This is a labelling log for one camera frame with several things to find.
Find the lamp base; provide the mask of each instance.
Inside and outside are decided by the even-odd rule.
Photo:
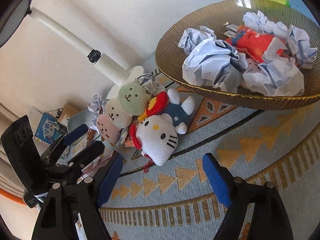
[[[116,98],[118,96],[118,94],[119,94],[120,88],[123,85],[134,81],[139,76],[142,76],[144,74],[144,69],[143,69],[142,66],[135,66],[132,69],[129,69],[128,72],[129,72],[129,76],[128,76],[127,80],[120,86],[117,86],[116,84],[113,85],[113,87],[111,88],[109,94],[107,95],[107,99]]]

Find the beige fabric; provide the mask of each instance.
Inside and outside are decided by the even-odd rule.
[[[8,126],[17,120],[17,117],[10,113],[7,109],[0,105],[0,135],[8,128]],[[0,188],[18,196],[23,197],[24,186],[14,172],[7,155],[0,142]]]

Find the orange edge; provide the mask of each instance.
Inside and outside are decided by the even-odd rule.
[[[22,205],[26,205],[26,203],[23,201],[22,198],[17,197],[17,196],[15,196],[15,195],[13,195],[13,194],[5,191],[5,190],[2,189],[2,188],[0,188],[0,194],[1,194],[2,196],[5,196],[5,197],[8,198],[8,199],[11,199],[11,200],[17,202],[17,203],[20,203],[20,204],[22,204]]]

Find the bowl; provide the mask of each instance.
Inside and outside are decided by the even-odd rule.
[[[317,59],[310,70],[300,69],[304,75],[304,94],[299,97],[265,97],[260,93],[251,92],[241,86],[238,93],[222,92],[212,87],[198,87],[188,84],[182,78],[182,64],[187,55],[178,43],[187,28],[199,29],[204,25],[214,30],[217,39],[226,39],[223,35],[225,22],[243,25],[246,12],[260,10],[269,20],[281,21],[285,25],[294,25],[304,29],[310,36],[311,47],[317,47]],[[190,13],[173,25],[160,39],[156,48],[156,64],[171,80],[181,86],[226,104],[265,110],[287,110],[310,105],[320,100],[320,28],[309,18],[286,5],[267,0],[226,0],[214,3]]]

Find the metal screw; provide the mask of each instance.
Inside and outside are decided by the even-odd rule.
[[[243,179],[240,178],[240,177],[234,177],[233,179],[234,179],[234,181],[235,181],[236,183],[242,183],[242,181],[243,181]]]
[[[57,189],[57,188],[60,188],[60,183],[55,183],[55,184],[53,184],[53,189]]]
[[[275,184],[273,184],[271,181],[268,181],[267,186],[270,188],[273,188],[275,186]]]
[[[93,181],[93,178],[92,177],[86,177],[85,179],[84,179],[84,183],[90,183],[90,182],[92,182]]]

